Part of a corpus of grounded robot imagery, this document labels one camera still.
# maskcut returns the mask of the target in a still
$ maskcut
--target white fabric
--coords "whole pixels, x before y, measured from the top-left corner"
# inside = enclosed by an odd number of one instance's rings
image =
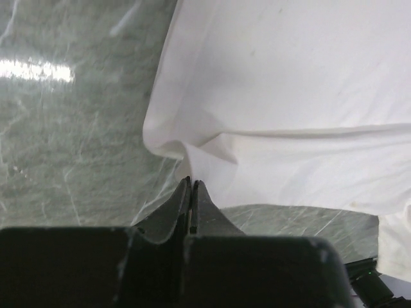
[[[410,12],[409,0],[180,0],[146,147],[183,158],[178,176],[203,180],[219,207],[380,215],[379,270],[411,281]]]

